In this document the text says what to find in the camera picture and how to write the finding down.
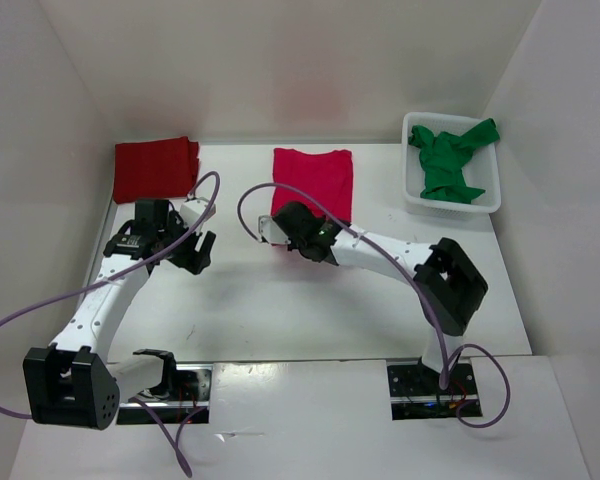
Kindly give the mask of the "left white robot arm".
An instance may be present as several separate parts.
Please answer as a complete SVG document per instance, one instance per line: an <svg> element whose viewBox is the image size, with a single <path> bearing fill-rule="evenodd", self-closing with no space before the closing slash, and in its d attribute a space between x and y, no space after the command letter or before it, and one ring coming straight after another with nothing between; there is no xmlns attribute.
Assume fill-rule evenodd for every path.
<svg viewBox="0 0 600 480"><path fill-rule="evenodd" d="M203 232L215 213L204 198L144 199L106 243L97 288L87 292L64 329L23 361L31 416L46 425L106 429L119 407L141 393L172 397L179 387L176 360L166 350L140 349L107 362L112 341L132 301L166 260L193 275L211 263L216 236Z"/></svg>

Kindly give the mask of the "pink t shirt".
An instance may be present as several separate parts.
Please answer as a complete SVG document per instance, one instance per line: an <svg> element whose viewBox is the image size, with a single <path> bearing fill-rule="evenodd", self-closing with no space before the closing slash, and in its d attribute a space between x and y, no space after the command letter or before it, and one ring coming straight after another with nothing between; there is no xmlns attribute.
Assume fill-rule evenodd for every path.
<svg viewBox="0 0 600 480"><path fill-rule="evenodd" d="M274 150L272 179L276 184L270 214L292 201L305 204L314 215L338 225L352 219L354 169L352 153L334 150L308 154L296 149Z"/></svg>

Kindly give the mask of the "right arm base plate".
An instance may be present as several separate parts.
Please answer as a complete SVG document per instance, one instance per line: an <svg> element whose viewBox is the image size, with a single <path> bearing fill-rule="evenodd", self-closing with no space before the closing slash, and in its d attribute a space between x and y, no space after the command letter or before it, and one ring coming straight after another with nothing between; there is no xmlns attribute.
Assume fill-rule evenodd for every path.
<svg viewBox="0 0 600 480"><path fill-rule="evenodd" d="M452 418L458 408L463 416L482 416L474 370L469 362L455 366L446 389L439 387L436 372L416 360L388 362L386 371L394 421Z"/></svg>

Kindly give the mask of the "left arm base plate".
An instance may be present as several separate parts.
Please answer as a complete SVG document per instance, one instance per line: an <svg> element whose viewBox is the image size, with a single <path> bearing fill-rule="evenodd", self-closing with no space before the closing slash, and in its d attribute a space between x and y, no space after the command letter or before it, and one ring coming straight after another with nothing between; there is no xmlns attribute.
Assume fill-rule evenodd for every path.
<svg viewBox="0 0 600 480"><path fill-rule="evenodd" d="M143 401L166 425L180 424L199 410L188 423L206 424L213 380L213 365L178 363L167 386L145 388L135 397Z"/></svg>

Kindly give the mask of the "dark red t shirt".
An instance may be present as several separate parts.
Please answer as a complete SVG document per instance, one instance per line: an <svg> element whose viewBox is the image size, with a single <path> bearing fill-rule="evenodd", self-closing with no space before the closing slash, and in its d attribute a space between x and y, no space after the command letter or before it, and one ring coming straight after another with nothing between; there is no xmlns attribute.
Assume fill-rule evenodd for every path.
<svg viewBox="0 0 600 480"><path fill-rule="evenodd" d="M113 201L185 197L196 184L199 143L188 137L115 146Z"/></svg>

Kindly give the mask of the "white plastic basket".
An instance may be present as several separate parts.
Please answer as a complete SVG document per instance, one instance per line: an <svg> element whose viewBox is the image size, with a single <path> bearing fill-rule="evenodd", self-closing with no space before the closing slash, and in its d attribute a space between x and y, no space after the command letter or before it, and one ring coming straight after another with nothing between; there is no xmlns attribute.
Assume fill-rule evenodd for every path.
<svg viewBox="0 0 600 480"><path fill-rule="evenodd" d="M421 125L434 135L442 132L462 135L480 123L480 119L431 112L410 112L402 123L402 188L406 210L411 214L443 218L468 219L474 215L491 214L501 205L501 192L496 149L494 144L481 147L462 172L469 187L484 189L485 193L471 204L462 204L420 197L425 188L425 174L419 161L419 150L408 144L413 126Z"/></svg>

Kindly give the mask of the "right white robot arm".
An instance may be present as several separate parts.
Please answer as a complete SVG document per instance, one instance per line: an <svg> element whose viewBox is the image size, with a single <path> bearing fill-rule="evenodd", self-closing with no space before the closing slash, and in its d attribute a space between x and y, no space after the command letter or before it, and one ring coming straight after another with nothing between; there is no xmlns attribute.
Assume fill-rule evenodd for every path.
<svg viewBox="0 0 600 480"><path fill-rule="evenodd" d="M453 381L453 366L464 334L488 285L460 245L449 238L435 244L378 235L354 224L316 216L290 202L259 220L261 239L313 262L355 267L411 286L433 333L421 357L418 380L430 393Z"/></svg>

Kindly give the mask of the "green t shirt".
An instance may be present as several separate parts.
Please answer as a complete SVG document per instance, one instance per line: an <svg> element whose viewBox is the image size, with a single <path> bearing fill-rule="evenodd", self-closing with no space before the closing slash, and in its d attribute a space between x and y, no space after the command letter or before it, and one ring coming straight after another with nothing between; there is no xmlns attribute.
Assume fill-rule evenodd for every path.
<svg viewBox="0 0 600 480"><path fill-rule="evenodd" d="M500 139L496 123L489 118L462 135L446 131L435 135L424 125L411 128L408 144L418 148L424 172L420 197L427 200L471 204L486 190L466 184L463 168L474 153Z"/></svg>

